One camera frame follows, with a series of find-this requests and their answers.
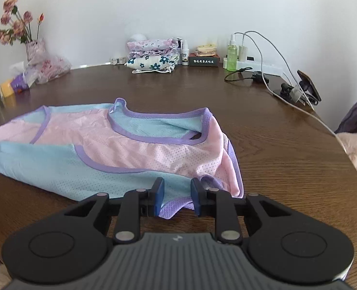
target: neckline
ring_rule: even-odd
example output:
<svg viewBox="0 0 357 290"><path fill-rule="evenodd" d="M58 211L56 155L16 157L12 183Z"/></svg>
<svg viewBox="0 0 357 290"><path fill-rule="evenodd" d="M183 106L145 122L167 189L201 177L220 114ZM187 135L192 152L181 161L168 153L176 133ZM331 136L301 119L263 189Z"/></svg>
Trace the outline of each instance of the neckline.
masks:
<svg viewBox="0 0 357 290"><path fill-rule="evenodd" d="M147 137L147 136L140 136L140 135L130 133L127 130L125 130L124 128L122 128L120 125L118 125L114 121L114 119L110 116L110 114L112 114L115 111L115 109L117 108L118 103L122 107L122 112L126 116L141 118L141 119L156 119L156 118L183 119L183 118L189 118L189 117L203 116L202 127L201 127L201 137L198 139L189 139L190 137L193 136L193 134L186 134L182 138ZM130 139L134 139L134 140L146 142L146 143L176 144L176 145L180 145L180 144L196 145L196 144L200 144L200 143L204 142L208 137L209 121L211 119L211 116L212 116L212 113L209 111L208 108L201 108L201 109L193 110L190 112L177 113L177 114L134 112L127 108L126 101L123 98L117 98L114 102L114 105L107 111L107 119L110 123L110 126L113 129L113 131L117 132L118 134L126 136Z"/></svg>

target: box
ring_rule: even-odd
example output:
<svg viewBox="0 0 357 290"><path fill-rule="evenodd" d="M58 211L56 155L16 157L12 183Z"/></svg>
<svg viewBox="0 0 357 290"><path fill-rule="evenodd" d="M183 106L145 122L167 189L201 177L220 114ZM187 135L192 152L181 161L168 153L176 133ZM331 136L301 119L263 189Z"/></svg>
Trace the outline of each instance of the box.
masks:
<svg viewBox="0 0 357 290"><path fill-rule="evenodd" d="M194 53L189 54L189 65L191 66L219 66L220 57L198 57Z"/></svg>

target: purple package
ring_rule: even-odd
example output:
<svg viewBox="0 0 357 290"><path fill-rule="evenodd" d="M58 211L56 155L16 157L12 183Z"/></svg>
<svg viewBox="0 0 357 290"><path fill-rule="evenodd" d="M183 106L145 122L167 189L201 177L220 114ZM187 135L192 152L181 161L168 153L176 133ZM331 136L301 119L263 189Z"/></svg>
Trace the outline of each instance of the purple package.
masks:
<svg viewBox="0 0 357 290"><path fill-rule="evenodd" d="M21 93L23 90L28 89L28 85L24 82L23 74L15 77L15 79L11 82L11 87L15 94Z"/></svg>

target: stack of folded fabric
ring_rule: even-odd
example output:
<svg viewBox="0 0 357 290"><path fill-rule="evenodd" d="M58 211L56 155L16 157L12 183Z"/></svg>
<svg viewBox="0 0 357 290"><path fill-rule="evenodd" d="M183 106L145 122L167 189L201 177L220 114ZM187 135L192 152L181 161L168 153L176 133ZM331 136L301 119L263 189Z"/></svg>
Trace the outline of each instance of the stack of folded fabric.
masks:
<svg viewBox="0 0 357 290"><path fill-rule="evenodd" d="M125 65L134 69L133 73L170 73L180 57L178 46L175 38L128 42L129 60Z"/></svg>

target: dark brown tabletop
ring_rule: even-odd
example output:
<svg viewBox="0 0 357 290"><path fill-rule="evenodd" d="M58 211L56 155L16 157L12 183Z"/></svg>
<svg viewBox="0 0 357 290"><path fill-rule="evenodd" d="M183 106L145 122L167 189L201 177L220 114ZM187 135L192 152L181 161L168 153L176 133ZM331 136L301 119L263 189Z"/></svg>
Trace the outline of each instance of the dark brown tabletop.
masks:
<svg viewBox="0 0 357 290"><path fill-rule="evenodd" d="M357 288L357 172L337 140L316 120L268 94L263 85L223 81L216 67L179 66L171 74L132 74L124 66L73 70L34 86L0 109L0 125L42 105L113 102L137 112L179 113L208 107L231 140L245 192L259 192L347 234ZM271 86L280 80L270 77ZM73 201L0 175L0 254L6 237ZM171 220L143 219L143 231L213 231L211 218L182 210Z"/></svg>

